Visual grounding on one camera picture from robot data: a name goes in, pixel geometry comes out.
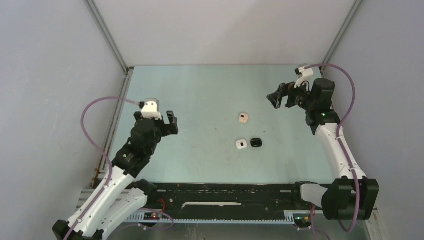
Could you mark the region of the beige earbud charging case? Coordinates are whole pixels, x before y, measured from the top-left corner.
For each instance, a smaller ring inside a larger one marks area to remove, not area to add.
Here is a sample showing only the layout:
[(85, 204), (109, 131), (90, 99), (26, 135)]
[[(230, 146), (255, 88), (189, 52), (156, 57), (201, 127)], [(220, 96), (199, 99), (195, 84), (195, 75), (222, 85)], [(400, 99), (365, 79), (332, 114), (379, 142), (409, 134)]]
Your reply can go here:
[(240, 122), (240, 123), (245, 124), (245, 123), (247, 123), (247, 122), (248, 122), (248, 120), (249, 120), (249, 115), (248, 115), (247, 113), (242, 112), (242, 113), (239, 115), (238, 120), (239, 120), (239, 122)]

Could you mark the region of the black earbud charging case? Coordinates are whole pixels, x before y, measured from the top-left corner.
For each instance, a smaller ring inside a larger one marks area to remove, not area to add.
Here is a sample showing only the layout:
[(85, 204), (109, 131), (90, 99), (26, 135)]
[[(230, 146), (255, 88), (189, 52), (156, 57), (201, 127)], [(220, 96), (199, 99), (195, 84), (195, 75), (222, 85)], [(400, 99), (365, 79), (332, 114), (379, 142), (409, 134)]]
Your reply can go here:
[(261, 138), (255, 137), (250, 140), (250, 146), (252, 148), (260, 148), (263, 146), (263, 141)]

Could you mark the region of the white earbud charging case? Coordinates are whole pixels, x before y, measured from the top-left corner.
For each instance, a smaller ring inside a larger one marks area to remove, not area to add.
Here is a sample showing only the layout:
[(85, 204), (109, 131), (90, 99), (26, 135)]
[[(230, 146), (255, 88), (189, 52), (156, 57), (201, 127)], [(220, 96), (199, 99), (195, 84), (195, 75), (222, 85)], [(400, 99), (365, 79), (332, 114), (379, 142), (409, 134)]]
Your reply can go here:
[(235, 142), (235, 146), (238, 150), (242, 150), (248, 147), (248, 142), (245, 139), (239, 139)]

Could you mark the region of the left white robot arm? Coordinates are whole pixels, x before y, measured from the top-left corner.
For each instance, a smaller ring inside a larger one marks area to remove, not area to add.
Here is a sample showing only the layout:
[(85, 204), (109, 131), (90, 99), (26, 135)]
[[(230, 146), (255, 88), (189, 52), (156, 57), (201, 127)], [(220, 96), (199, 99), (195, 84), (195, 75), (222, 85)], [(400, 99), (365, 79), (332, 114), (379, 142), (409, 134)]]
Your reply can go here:
[(53, 225), (58, 240), (106, 240), (135, 211), (156, 206), (156, 186), (138, 176), (162, 138), (179, 133), (173, 111), (166, 115), (168, 123), (159, 112), (134, 114), (130, 137), (116, 153), (107, 176), (74, 215)]

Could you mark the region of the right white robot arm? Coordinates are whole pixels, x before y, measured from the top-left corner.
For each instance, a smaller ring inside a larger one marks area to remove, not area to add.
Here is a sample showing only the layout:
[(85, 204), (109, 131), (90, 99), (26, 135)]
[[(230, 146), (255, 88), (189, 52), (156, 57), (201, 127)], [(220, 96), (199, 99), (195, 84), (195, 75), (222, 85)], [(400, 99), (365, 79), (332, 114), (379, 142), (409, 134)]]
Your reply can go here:
[(326, 186), (296, 182), (291, 204), (297, 209), (315, 205), (327, 220), (366, 221), (373, 213), (380, 186), (376, 179), (367, 177), (348, 147), (341, 120), (331, 108), (335, 87), (325, 78), (315, 79), (311, 88), (281, 83), (266, 98), (275, 109), (287, 98), (286, 108), (297, 106), (305, 111), (305, 122), (321, 144), (333, 176), (333, 182)]

